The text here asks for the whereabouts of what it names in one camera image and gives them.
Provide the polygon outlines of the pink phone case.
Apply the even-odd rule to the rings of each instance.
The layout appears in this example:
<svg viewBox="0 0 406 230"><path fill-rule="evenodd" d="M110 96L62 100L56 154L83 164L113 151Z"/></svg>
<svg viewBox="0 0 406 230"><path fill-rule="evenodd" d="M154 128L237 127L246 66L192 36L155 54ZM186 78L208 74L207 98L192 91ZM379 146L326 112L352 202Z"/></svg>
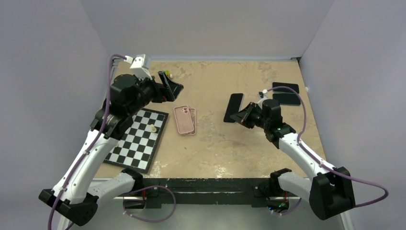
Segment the pink phone case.
<svg viewBox="0 0 406 230"><path fill-rule="evenodd" d="M190 107L181 108L180 133L182 135L194 135L196 133L196 110Z"/></svg>
<svg viewBox="0 0 406 230"><path fill-rule="evenodd" d="M194 132L191 112L188 106L178 106L173 109L178 133L181 135Z"/></svg>

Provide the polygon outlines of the phone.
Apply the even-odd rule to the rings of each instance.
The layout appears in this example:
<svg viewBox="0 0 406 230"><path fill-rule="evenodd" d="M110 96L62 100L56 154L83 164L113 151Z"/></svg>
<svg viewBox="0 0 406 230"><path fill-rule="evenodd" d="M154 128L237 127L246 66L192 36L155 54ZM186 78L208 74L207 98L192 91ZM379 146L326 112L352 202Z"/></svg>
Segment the phone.
<svg viewBox="0 0 406 230"><path fill-rule="evenodd" d="M235 123L235 120L230 118L230 116L237 113L240 110L240 106L241 106L241 103L243 101L243 98L244 98L243 93L233 93L233 94L231 94L231 96L229 98L229 101L228 101L228 104L227 104L227 108L226 108L226 112L225 112L223 122L225 122L225 123Z"/></svg>

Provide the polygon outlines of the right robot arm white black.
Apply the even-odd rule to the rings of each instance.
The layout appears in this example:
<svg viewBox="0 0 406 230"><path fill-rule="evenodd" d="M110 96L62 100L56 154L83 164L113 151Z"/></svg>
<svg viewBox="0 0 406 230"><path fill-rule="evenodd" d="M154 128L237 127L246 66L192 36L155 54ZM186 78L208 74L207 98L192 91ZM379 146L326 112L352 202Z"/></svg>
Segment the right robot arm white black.
<svg viewBox="0 0 406 230"><path fill-rule="evenodd" d="M336 168L323 160L299 138L296 131L283 122L277 100L266 99L261 105L250 102L232 114L232 120L247 128L260 127L266 139L286 153L305 172L306 178L288 169L271 174L269 189L275 195L291 192L309 203L321 220L355 208L353 186L345 167Z"/></svg>

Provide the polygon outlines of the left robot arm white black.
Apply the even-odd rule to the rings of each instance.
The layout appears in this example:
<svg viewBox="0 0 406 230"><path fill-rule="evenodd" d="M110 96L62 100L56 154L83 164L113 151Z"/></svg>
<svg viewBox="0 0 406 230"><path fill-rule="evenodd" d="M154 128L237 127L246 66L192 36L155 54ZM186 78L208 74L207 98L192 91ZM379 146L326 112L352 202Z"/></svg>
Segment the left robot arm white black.
<svg viewBox="0 0 406 230"><path fill-rule="evenodd" d="M53 188L41 191L39 199L71 225L87 224L102 204L118 195L137 196L146 191L142 175L132 169L124 169L98 186L91 186L91 182L107 155L132 126L133 116L149 103L175 101L183 90L183 85L172 81L165 72L158 75L161 83L152 76L116 77L74 162Z"/></svg>

